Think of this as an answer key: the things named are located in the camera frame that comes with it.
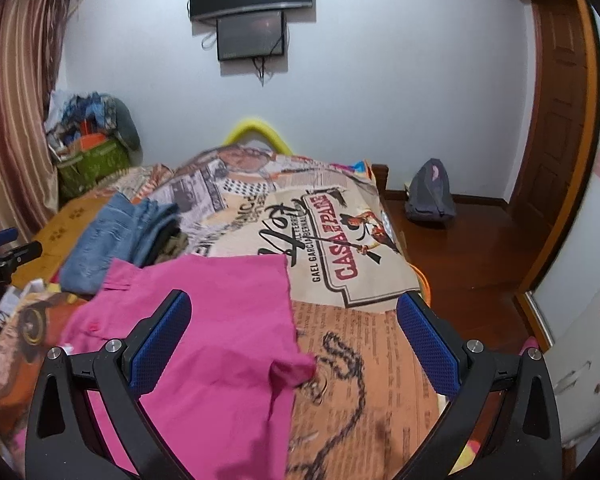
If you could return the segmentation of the grey backpack on floor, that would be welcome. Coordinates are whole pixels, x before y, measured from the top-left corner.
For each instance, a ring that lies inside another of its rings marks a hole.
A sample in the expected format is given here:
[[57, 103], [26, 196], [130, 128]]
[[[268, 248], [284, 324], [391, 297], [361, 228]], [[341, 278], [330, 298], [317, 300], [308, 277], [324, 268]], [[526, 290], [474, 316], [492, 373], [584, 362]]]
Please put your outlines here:
[[420, 223], [446, 223], [456, 217], [449, 176], [440, 159], [430, 158], [414, 175], [405, 212]]

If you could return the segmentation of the printed newspaper-pattern bedspread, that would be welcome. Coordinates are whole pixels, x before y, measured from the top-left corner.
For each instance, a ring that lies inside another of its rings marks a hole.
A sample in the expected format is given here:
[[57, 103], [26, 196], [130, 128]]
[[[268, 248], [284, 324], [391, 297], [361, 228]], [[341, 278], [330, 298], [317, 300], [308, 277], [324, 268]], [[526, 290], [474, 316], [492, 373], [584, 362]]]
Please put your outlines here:
[[[420, 283], [394, 241], [370, 167], [232, 144], [178, 169], [118, 172], [83, 196], [116, 193], [180, 208], [138, 268], [187, 255], [285, 257], [298, 346], [315, 370], [294, 390], [281, 479], [393, 477], [437, 421], [439, 398], [396, 320], [399, 297]], [[97, 294], [63, 290], [58, 274], [55, 283], [15, 286], [0, 333], [0, 455], [17, 478], [26, 471], [24, 439], [46, 353]]]

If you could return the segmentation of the folded blue jeans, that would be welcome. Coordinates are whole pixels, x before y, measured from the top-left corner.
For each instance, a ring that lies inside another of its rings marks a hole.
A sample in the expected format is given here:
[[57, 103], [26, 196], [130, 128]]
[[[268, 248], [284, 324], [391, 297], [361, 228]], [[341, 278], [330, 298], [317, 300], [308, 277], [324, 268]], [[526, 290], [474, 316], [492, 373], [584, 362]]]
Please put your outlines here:
[[133, 204], [116, 193], [87, 226], [62, 265], [58, 280], [63, 290], [95, 295], [114, 259], [142, 266], [159, 235], [180, 218], [176, 203], [160, 204], [143, 198]]

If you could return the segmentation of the yellow curved headboard cushion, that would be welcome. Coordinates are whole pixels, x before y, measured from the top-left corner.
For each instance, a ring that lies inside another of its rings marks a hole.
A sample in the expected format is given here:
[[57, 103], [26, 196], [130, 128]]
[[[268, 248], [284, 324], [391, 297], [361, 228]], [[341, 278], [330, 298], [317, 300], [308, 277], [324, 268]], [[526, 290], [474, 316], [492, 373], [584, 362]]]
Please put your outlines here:
[[260, 136], [276, 153], [287, 156], [294, 154], [278, 132], [267, 122], [259, 118], [246, 118], [238, 122], [224, 139], [223, 145], [236, 144], [254, 134]]

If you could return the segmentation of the striped pink gold curtain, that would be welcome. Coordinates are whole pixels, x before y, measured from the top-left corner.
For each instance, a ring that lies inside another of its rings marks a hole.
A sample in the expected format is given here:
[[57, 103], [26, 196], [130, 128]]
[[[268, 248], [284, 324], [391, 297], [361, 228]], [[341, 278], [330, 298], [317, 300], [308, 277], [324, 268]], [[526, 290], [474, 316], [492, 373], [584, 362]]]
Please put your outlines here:
[[44, 122], [71, 0], [0, 0], [0, 231], [28, 242], [58, 211]]

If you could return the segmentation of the orange cardboard sheet with pawprints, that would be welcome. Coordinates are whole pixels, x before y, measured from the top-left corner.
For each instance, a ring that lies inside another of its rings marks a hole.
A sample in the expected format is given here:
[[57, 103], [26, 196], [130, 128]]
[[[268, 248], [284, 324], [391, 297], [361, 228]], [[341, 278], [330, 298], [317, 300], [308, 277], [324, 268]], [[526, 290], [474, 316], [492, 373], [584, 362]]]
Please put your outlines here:
[[42, 244], [42, 255], [20, 266], [12, 276], [12, 284], [24, 289], [24, 286], [37, 278], [45, 283], [55, 283], [60, 268], [76, 242], [110, 198], [110, 195], [90, 195], [65, 204], [34, 237], [34, 240]]

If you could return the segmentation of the green laundry basket with clothes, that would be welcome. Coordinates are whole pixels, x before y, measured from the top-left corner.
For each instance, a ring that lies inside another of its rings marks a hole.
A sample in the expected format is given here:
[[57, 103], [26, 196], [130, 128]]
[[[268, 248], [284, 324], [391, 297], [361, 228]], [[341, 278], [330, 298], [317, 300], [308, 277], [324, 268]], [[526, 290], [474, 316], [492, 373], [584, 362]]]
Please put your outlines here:
[[54, 90], [44, 130], [64, 200], [130, 168], [140, 151], [140, 135], [128, 107], [108, 93]]

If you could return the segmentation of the brown wooden door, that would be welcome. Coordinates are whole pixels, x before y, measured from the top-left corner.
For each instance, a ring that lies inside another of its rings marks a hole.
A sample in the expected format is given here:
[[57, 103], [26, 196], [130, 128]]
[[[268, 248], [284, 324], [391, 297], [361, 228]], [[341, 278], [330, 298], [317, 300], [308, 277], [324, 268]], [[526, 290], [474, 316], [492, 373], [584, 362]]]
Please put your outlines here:
[[598, 140], [600, 42], [586, 0], [531, 0], [535, 86], [524, 159], [509, 211], [543, 241], [518, 292], [535, 289], [581, 205]]

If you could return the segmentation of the small black wall monitor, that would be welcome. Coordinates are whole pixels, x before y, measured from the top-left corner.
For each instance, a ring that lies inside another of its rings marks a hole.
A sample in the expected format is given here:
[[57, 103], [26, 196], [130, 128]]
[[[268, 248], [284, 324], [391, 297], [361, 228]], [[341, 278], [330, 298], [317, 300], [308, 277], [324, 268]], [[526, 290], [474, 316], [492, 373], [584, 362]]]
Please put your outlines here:
[[283, 56], [285, 51], [283, 11], [249, 12], [216, 21], [216, 55], [220, 62]]

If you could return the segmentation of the white appliance with stickers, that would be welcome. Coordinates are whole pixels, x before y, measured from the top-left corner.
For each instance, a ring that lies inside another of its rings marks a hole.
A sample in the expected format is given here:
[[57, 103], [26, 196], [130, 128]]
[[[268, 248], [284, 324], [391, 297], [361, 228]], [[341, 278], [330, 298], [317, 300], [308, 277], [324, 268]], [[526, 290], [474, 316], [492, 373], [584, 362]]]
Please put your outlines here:
[[600, 289], [545, 354], [565, 448], [600, 430]]

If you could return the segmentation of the pink pants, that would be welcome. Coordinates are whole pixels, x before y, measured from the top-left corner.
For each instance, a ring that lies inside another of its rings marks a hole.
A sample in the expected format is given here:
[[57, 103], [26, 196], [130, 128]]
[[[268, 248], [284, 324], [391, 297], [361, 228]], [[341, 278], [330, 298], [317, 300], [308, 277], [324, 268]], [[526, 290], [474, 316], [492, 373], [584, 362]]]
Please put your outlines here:
[[[283, 478], [294, 390], [315, 370], [298, 346], [285, 257], [187, 255], [143, 269], [117, 260], [57, 347], [73, 356], [124, 338], [173, 289], [189, 296], [192, 318], [140, 404], [187, 479]], [[114, 461], [131, 469], [100, 395], [88, 398]]]

